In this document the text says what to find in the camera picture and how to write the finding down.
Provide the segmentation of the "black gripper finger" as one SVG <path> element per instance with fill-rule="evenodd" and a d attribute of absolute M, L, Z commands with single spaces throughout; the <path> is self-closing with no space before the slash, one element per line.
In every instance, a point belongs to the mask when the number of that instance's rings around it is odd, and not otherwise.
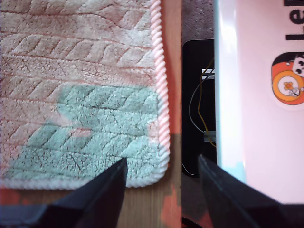
<path fill-rule="evenodd" d="M 215 228 L 283 228 L 280 203 L 200 156 L 199 176 Z"/>
<path fill-rule="evenodd" d="M 115 228 L 124 200 L 127 160 L 120 159 L 55 203 L 55 228 Z"/>

